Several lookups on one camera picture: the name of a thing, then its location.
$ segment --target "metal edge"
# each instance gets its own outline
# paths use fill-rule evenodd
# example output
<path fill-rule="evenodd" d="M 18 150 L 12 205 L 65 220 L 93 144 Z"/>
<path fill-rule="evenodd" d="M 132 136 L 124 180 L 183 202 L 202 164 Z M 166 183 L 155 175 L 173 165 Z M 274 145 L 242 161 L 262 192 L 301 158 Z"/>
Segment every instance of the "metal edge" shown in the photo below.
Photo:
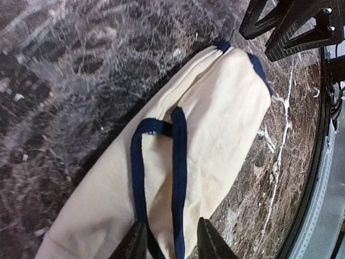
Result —
<path fill-rule="evenodd" d="M 306 175 L 306 182 L 302 191 L 302 195 L 299 198 L 299 205 L 294 214 L 294 219 L 290 224 L 288 233 L 286 234 L 275 259 L 285 259 L 292 252 L 293 244 L 297 241 L 297 238 L 301 232 L 302 222 L 306 218 L 306 211 L 309 207 L 309 201 L 311 194 L 315 188 L 315 182 L 317 181 L 318 169 L 321 166 L 320 158 L 321 151 L 323 150 L 325 138 L 328 134 L 329 120 L 330 120 L 330 98 L 328 95 L 327 85 L 329 79 L 326 73 L 326 59 L 324 48 L 320 51 L 321 56 L 321 98 L 319 105 L 319 117 L 318 117 L 318 129 L 315 134 L 312 159 L 309 163 L 308 172 Z"/>

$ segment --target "navy blue trim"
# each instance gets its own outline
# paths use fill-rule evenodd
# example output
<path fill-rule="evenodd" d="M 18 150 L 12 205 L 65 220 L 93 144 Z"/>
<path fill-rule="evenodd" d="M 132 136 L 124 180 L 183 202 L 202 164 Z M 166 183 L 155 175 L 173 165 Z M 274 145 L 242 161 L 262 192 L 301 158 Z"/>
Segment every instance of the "navy blue trim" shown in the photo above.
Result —
<path fill-rule="evenodd" d="M 132 189 L 134 197 L 134 206 L 136 217 L 147 226 L 147 242 L 148 249 L 154 259 L 164 259 L 164 255 L 155 240 L 152 231 L 149 228 L 149 222 L 146 211 L 145 198 L 145 169 L 144 160 L 142 156 L 142 135 L 148 133 L 151 135 L 163 134 L 167 137 L 173 137 L 173 126 L 165 121 L 160 121 L 153 118 L 144 119 L 138 125 L 130 145 L 130 157 L 132 164 Z"/>
<path fill-rule="evenodd" d="M 217 50 L 221 50 L 223 53 L 225 53 L 230 47 L 230 42 L 227 42 L 226 40 L 221 40 L 217 44 Z"/>
<path fill-rule="evenodd" d="M 147 226 L 148 249 L 154 259 L 164 258 L 157 241 L 149 228 L 146 198 L 145 171 L 142 156 L 142 135 L 163 134 L 172 138 L 172 226 L 174 230 L 176 259 L 184 259 L 183 209 L 187 192 L 187 122 L 180 107 L 171 114 L 172 124 L 153 118 L 144 119 L 138 125 L 130 145 L 132 165 L 132 188 L 136 217 Z"/>
<path fill-rule="evenodd" d="M 174 109 L 172 120 L 172 225 L 176 259 L 184 259 L 183 208 L 187 192 L 187 122 L 180 107 Z"/>
<path fill-rule="evenodd" d="M 265 82 L 269 92 L 270 92 L 270 95 L 272 96 L 273 95 L 273 90 L 272 88 L 270 87 L 270 85 L 268 84 L 267 82 L 267 79 L 266 79 L 266 75 L 265 75 L 265 71 L 263 69 L 263 66 L 261 65 L 261 62 L 259 60 L 259 58 L 253 54 L 250 54 L 248 53 L 248 56 L 250 58 L 250 61 L 251 63 L 253 64 L 254 66 L 254 70 L 255 72 L 261 77 L 261 79 Z"/>

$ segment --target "marble surface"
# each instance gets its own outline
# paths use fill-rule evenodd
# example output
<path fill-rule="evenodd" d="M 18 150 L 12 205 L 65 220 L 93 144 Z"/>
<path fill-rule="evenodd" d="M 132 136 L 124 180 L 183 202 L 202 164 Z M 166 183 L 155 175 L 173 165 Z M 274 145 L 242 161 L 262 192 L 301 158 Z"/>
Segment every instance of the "marble surface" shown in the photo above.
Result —
<path fill-rule="evenodd" d="M 269 33 L 253 41 L 238 33 L 248 2 L 0 0 L 0 258 L 33 258 L 126 123 L 222 38 L 261 59 L 274 96 L 212 222 L 240 258 L 274 257 L 313 147 L 318 52 L 270 63 Z"/>

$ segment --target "canvas tote bag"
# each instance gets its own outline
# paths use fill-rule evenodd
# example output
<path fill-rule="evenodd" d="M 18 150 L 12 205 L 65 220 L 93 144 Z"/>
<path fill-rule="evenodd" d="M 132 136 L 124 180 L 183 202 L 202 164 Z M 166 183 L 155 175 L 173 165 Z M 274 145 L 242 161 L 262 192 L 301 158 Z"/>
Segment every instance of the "canvas tote bag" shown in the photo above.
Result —
<path fill-rule="evenodd" d="M 36 259 L 108 259 L 135 220 L 148 258 L 183 259 L 229 192 L 271 104 L 257 57 L 196 54 L 130 121 L 73 192 Z"/>

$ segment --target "bag handle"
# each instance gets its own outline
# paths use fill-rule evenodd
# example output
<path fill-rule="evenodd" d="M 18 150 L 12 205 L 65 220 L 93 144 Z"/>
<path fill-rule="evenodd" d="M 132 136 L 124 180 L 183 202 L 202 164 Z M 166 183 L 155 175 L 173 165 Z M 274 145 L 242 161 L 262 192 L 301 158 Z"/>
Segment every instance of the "bag handle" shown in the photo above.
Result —
<path fill-rule="evenodd" d="M 142 135 L 162 134 L 172 138 L 172 226 L 174 230 L 176 259 L 184 259 L 183 208 L 187 191 L 187 122 L 183 110 L 176 107 L 171 114 L 172 124 L 154 118 L 143 119 L 138 125 L 130 146 L 132 188 L 136 216 L 147 226 L 148 249 L 154 259 L 164 258 L 149 228 L 142 156 Z"/>

